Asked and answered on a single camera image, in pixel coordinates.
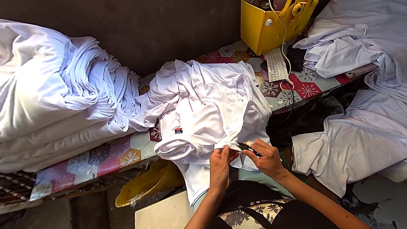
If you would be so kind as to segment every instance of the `black cable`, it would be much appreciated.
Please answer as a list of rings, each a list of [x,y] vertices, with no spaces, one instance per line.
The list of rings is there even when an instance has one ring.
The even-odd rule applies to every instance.
[[[285,118],[283,121],[277,122],[276,124],[279,124],[279,123],[282,123],[282,122],[286,121],[286,120],[290,117],[291,113],[292,113],[293,110],[294,110],[295,99],[294,99],[294,90],[293,90],[292,87],[291,87],[291,93],[293,94],[293,103],[292,103],[292,105],[291,105],[291,111],[290,111],[290,113],[288,114],[287,118]]]

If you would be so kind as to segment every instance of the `snowflake pattern tablecloth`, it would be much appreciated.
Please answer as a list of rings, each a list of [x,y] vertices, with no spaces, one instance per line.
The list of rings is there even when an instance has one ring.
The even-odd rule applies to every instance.
[[[251,64],[259,89],[269,103],[273,113],[286,112],[291,109],[293,96],[291,91],[280,88],[280,81],[269,82],[268,73],[260,67],[263,56],[257,56],[243,41],[227,45],[195,58],[200,63],[238,63],[244,61]],[[149,90],[149,82],[155,74],[140,78],[139,92],[145,94]],[[318,76],[315,71],[304,68],[301,72],[291,72],[289,79],[294,83],[294,106],[300,106],[308,100],[346,84],[353,79],[339,75],[330,79]],[[35,186],[30,201],[67,189],[74,185],[89,181],[96,177],[116,172],[121,168],[134,165],[141,160],[153,157],[154,146],[161,141],[160,127],[149,131],[136,132],[106,142],[68,160],[52,165],[37,173]]]

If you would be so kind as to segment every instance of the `clothing label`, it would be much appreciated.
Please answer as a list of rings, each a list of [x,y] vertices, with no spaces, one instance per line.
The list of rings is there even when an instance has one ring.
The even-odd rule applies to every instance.
[[[176,128],[175,133],[176,134],[182,134],[182,128]]]

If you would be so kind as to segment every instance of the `person's right hand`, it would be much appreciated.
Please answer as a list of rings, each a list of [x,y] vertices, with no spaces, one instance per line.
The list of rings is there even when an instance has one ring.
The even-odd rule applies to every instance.
[[[282,166],[280,155],[276,147],[257,139],[251,145],[251,148],[260,153],[261,157],[258,158],[250,150],[244,150],[243,153],[254,162],[256,167],[260,169],[261,172],[277,182],[287,177],[288,171]]]

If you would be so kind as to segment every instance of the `person's left hand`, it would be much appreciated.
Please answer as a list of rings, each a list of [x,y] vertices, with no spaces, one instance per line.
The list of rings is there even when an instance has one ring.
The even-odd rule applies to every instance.
[[[217,194],[225,194],[229,187],[229,164],[239,156],[239,151],[230,150],[225,146],[223,150],[215,149],[209,158],[210,187],[209,190]]]

